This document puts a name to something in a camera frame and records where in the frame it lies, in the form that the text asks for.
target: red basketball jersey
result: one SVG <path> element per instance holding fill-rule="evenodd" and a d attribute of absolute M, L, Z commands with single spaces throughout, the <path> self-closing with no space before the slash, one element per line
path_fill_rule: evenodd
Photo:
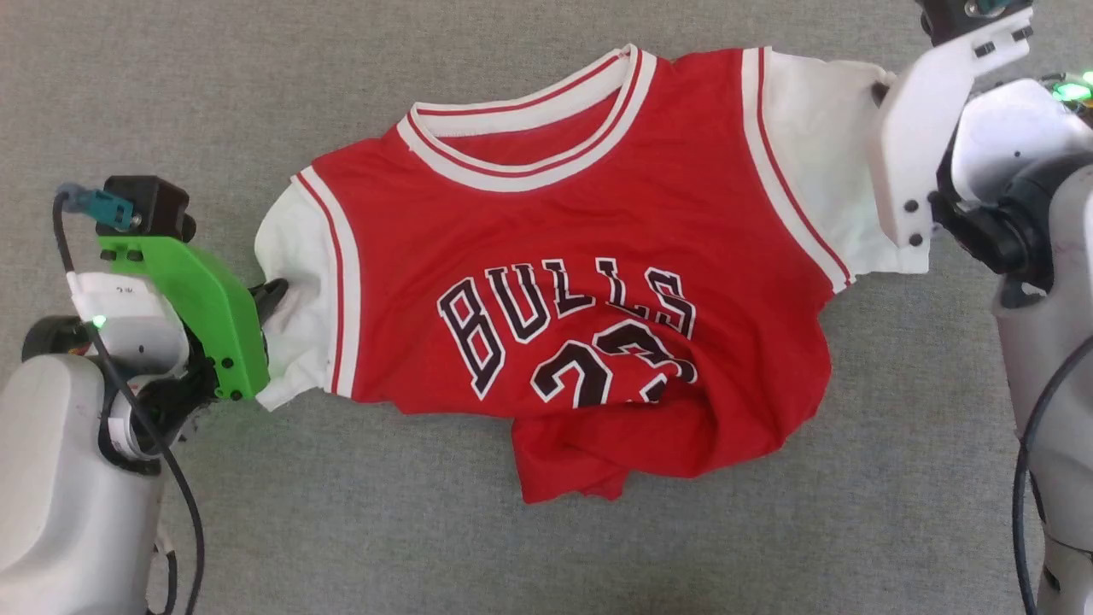
<path fill-rule="evenodd" d="M 927 267 L 874 210 L 889 76 L 631 45 L 522 98 L 413 105 L 263 221 L 258 258 L 291 287 L 259 400 L 515 419 L 529 502 L 776 450 L 823 398 L 833 293 Z"/>

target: blue connector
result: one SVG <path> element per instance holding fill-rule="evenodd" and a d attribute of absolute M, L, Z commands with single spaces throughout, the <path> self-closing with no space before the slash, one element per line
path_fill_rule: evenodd
<path fill-rule="evenodd" d="M 133 225 L 133 203 L 105 190 L 89 190 L 78 184 L 63 184 L 57 188 L 66 194 L 64 211 L 86 213 L 95 221 L 128 230 Z"/>
<path fill-rule="evenodd" d="M 1014 0 L 976 0 L 975 5 L 980 15 L 990 15 L 995 11 L 1008 8 L 1013 2 Z"/>

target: printed number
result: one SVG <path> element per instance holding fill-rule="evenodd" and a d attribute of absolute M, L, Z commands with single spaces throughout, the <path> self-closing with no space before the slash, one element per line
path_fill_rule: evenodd
<path fill-rule="evenodd" d="M 592 345 L 595 348 L 579 342 L 566 342 L 556 355 L 536 368 L 531 386 L 543 402 L 550 402 L 562 392 L 565 388 L 562 375 L 573 370 L 578 375 L 573 407 L 606 404 L 613 375 L 600 360 L 597 351 L 604 355 L 633 354 L 653 368 L 671 364 L 675 367 L 677 376 L 684 382 L 694 383 L 698 380 L 698 370 L 693 364 L 673 357 L 649 328 L 634 320 L 627 319 L 596 334 Z M 667 386 L 668 378 L 657 375 L 642 388 L 642 399 L 649 403 L 659 402 Z"/>
<path fill-rule="evenodd" d="M 611 389 L 611 370 L 590 346 L 579 342 L 566 342 L 557 355 L 540 364 L 531 378 L 531 387 L 543 402 L 550 402 L 565 389 L 562 375 L 569 370 L 577 372 L 577 388 L 573 392 L 574 409 L 607 403 Z"/>

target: white collar trim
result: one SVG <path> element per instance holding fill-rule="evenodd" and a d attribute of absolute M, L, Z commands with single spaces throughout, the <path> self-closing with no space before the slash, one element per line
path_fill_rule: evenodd
<path fill-rule="evenodd" d="M 627 45 L 520 98 L 472 105 L 416 103 L 397 129 L 413 153 L 454 181 L 497 192 L 541 188 L 584 170 L 619 143 L 645 100 L 656 67 L 656 56 Z M 614 106 L 591 137 L 531 164 L 494 164 L 440 141 L 443 137 L 530 130 L 588 109 L 616 91 Z"/>

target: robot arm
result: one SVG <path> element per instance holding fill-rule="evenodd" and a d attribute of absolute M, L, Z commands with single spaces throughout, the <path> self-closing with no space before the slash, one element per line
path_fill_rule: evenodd
<path fill-rule="evenodd" d="M 871 143 L 882 227 L 925 248 L 937 222 L 1001 275 L 992 311 L 1023 435 L 1013 496 L 1022 601 L 1029 614 L 1093 614 L 1089 111 L 1082 121 L 1062 92 L 1029 80 L 967 103 L 976 76 L 1027 54 L 1027 2 L 920 3 L 936 47 L 888 92 Z M 1024 555 L 1026 474 L 1046 544 L 1037 601 Z"/>
<path fill-rule="evenodd" d="M 203 540 L 169 447 L 198 409 L 266 385 L 260 323 L 286 284 L 248 291 L 187 246 L 196 228 L 187 200 L 156 177 L 111 177 L 104 190 L 63 186 L 55 201 L 79 317 L 36 324 L 0 395 L 0 493 L 10 502 L 0 508 L 0 613 L 149 613 L 154 546 L 177 575 L 169 541 L 157 539 L 162 464 L 195 520 L 192 612 Z M 99 221 L 102 256 L 116 272 L 72 270 L 62 210 Z"/>

